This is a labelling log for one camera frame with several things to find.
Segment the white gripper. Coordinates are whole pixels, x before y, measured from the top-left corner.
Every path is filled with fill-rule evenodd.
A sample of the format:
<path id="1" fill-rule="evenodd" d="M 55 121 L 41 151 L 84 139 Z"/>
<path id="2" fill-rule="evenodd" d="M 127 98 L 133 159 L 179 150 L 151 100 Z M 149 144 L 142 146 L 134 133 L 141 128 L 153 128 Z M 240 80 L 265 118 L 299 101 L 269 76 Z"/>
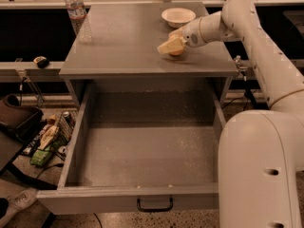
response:
<path id="1" fill-rule="evenodd" d="M 204 46 L 206 42 L 203 40 L 200 24 L 201 18 L 198 18 L 189 22 L 184 27 L 170 32 L 168 34 L 169 39 L 158 46 L 159 54 L 169 54 L 169 52 L 184 49 L 185 44 L 190 48 Z"/>

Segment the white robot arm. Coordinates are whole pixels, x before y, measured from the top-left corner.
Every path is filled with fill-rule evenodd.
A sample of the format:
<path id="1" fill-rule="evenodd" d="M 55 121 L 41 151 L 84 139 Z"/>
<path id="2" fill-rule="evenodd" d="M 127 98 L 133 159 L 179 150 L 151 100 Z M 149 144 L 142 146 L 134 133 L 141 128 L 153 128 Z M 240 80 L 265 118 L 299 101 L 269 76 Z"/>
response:
<path id="1" fill-rule="evenodd" d="M 224 126 L 218 144 L 220 228 L 303 228 L 296 172 L 304 167 L 304 76 L 262 28 L 252 0 L 226 0 L 220 12 L 172 31 L 158 47 L 179 55 L 239 40 L 267 109 Z"/>

